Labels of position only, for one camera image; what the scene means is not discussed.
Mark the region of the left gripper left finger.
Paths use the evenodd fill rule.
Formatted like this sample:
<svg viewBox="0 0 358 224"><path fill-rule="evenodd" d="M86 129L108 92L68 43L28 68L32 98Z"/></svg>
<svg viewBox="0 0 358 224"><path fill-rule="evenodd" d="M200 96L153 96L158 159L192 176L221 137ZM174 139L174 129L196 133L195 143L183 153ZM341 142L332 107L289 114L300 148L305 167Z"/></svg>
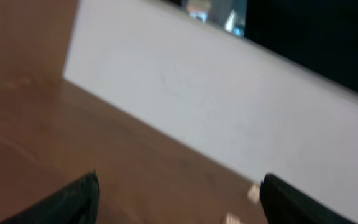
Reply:
<svg viewBox="0 0 358 224"><path fill-rule="evenodd" d="M90 172L0 224L95 224L99 198L98 177Z"/></svg>

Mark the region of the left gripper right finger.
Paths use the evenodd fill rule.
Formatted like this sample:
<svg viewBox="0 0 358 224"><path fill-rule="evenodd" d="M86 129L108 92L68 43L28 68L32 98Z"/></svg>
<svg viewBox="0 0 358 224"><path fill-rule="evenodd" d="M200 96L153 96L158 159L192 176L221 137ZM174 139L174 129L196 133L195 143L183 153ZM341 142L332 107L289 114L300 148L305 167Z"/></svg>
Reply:
<svg viewBox="0 0 358 224"><path fill-rule="evenodd" d="M261 182L260 202L269 224L354 224L273 173Z"/></svg>

